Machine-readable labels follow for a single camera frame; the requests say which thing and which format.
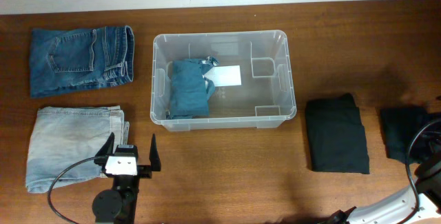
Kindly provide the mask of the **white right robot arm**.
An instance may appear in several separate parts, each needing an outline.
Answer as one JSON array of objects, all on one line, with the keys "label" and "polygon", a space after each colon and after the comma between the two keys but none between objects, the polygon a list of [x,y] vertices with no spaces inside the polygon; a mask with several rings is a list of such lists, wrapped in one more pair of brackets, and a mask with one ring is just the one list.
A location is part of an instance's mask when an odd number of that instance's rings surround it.
[{"label": "white right robot arm", "polygon": [[381,201],[366,207],[338,210],[326,223],[393,224],[415,223],[440,217],[440,153],[415,170],[416,194],[406,187]]}]

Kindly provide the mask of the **dark navy cloth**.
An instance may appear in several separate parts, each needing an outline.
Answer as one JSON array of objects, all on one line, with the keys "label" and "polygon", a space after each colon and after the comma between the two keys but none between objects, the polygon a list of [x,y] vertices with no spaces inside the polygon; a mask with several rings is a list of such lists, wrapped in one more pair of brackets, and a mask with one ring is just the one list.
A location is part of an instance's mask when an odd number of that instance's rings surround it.
[{"label": "dark navy cloth", "polygon": [[381,109],[380,124],[387,157],[405,163],[410,142],[433,119],[434,116],[420,106]]}]

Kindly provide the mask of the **clear plastic storage bin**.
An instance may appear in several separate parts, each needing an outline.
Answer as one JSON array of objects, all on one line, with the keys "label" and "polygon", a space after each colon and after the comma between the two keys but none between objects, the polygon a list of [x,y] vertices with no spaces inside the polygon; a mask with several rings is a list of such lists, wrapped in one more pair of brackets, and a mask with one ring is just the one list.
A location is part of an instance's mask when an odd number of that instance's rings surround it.
[{"label": "clear plastic storage bin", "polygon": [[[175,61],[206,59],[215,91],[209,115],[169,119]],[[150,118],[170,132],[277,128],[297,113],[287,35],[282,30],[160,34],[153,41]]]}]

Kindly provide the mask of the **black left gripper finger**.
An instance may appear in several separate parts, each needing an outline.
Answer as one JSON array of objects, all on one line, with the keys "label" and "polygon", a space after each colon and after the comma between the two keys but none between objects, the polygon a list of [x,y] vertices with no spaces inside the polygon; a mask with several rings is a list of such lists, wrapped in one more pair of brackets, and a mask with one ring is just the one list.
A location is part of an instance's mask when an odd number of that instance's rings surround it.
[{"label": "black left gripper finger", "polygon": [[150,160],[150,169],[152,172],[160,172],[161,171],[161,160],[157,149],[157,143],[156,143],[156,135],[152,135],[152,140],[150,144],[150,154],[149,154],[149,160]]},{"label": "black left gripper finger", "polygon": [[114,133],[112,132],[109,137],[107,138],[107,141],[104,143],[104,145],[101,147],[101,149],[97,152],[97,156],[109,156],[113,153],[113,147],[114,147]]}]

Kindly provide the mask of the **teal blue cloth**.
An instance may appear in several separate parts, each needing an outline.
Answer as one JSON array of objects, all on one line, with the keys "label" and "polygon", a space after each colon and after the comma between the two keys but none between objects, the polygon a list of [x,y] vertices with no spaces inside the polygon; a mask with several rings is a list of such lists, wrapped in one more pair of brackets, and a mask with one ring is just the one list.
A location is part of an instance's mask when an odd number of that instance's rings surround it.
[{"label": "teal blue cloth", "polygon": [[168,119],[209,116],[209,99],[216,87],[205,75],[219,64],[215,57],[183,59],[172,64],[172,94]]}]

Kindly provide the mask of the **black cloth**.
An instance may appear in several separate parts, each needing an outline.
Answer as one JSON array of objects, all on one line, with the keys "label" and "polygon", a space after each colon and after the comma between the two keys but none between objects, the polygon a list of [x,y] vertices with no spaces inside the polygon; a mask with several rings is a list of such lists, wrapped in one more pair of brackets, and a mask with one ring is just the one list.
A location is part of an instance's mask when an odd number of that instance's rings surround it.
[{"label": "black cloth", "polygon": [[305,120],[313,171],[370,173],[365,127],[350,93],[308,101]]}]

